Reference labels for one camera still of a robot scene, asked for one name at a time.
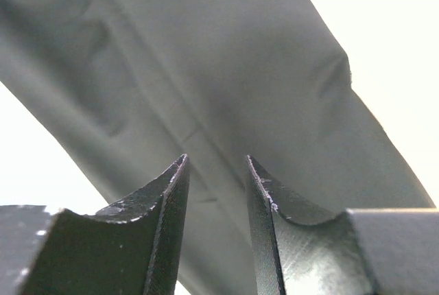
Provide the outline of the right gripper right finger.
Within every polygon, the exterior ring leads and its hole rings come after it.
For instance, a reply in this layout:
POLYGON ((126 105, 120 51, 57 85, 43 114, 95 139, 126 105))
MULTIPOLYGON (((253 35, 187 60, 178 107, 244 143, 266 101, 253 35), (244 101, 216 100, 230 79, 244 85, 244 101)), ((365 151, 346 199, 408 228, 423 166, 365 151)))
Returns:
POLYGON ((246 157, 259 294, 437 294, 437 209, 332 213, 246 157))

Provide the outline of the black trousers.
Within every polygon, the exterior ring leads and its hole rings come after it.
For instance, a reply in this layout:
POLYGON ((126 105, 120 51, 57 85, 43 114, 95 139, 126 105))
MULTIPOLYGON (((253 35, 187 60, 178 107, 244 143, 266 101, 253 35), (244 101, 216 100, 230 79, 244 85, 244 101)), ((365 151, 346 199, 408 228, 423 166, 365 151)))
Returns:
POLYGON ((257 291, 247 155, 333 212, 433 206, 310 0, 1 0, 1 82, 108 200, 189 155, 193 294, 257 291))

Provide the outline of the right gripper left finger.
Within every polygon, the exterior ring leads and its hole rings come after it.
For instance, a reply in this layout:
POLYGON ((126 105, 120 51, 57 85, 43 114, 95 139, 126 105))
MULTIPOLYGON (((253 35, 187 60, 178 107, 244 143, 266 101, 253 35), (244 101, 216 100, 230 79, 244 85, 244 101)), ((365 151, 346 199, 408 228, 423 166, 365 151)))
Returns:
POLYGON ((1 207, 1 293, 173 294, 189 179, 182 155, 93 215, 1 207))

